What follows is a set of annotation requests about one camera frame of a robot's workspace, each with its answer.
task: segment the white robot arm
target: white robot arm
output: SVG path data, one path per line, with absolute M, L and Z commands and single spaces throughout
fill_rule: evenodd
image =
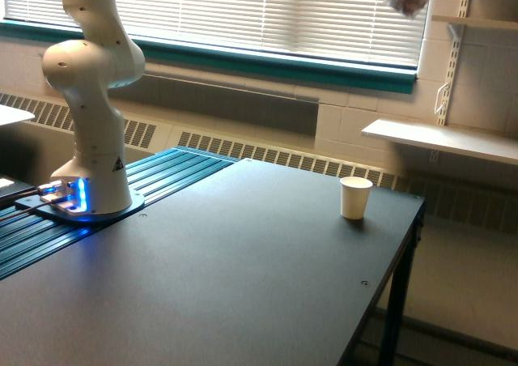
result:
M 52 175 L 64 184 L 56 195 L 70 195 L 59 206 L 69 215 L 122 211 L 131 204 L 124 119 L 110 105 L 108 89 L 139 79 L 144 56 L 125 33 L 115 0 L 63 0 L 63 7 L 85 39 L 51 46 L 43 57 L 45 77 L 74 118 L 74 158 Z

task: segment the heater vent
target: heater vent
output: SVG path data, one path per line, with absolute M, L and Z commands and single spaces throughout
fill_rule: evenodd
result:
M 281 147 L 246 143 L 243 139 L 216 138 L 208 133 L 182 131 L 178 145 L 238 159 L 262 160 L 327 176 L 365 177 L 383 188 L 424 196 L 429 215 L 494 231 L 518 232 L 518 196 L 514 192 L 479 189 L 458 181 L 400 176 L 382 168 Z
M 42 100 L 0 93 L 0 104 L 33 113 L 35 118 L 31 124 L 53 127 L 55 129 L 74 131 L 74 121 L 70 109 L 66 105 L 53 104 Z M 124 143 L 126 145 L 147 149 L 153 139 L 156 125 L 143 121 L 124 120 Z

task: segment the paper cup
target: paper cup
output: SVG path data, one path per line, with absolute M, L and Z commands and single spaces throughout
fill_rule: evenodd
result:
M 343 177 L 341 214 L 350 220 L 363 219 L 372 182 L 362 177 Z

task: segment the window blinds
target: window blinds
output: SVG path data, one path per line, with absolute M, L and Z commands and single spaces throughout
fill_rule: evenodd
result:
M 384 0 L 117 0 L 129 34 L 270 53 L 416 67 L 426 11 Z M 61 0 L 5 0 L 6 18 L 72 25 Z

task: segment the wall shelf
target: wall shelf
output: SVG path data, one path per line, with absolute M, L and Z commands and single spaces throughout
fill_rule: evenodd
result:
M 492 30 L 515 30 L 518 31 L 518 22 L 507 20 L 493 20 L 480 18 L 460 18 L 457 16 L 433 15 L 431 20 L 436 22 L 447 22 L 457 26 L 468 26 L 470 28 L 485 28 Z
M 395 143 L 518 165 L 518 139 L 476 130 L 378 119 L 365 127 L 362 134 Z
M 19 121 L 29 121 L 34 119 L 34 115 L 22 109 L 13 109 L 0 104 L 0 126 L 17 123 Z

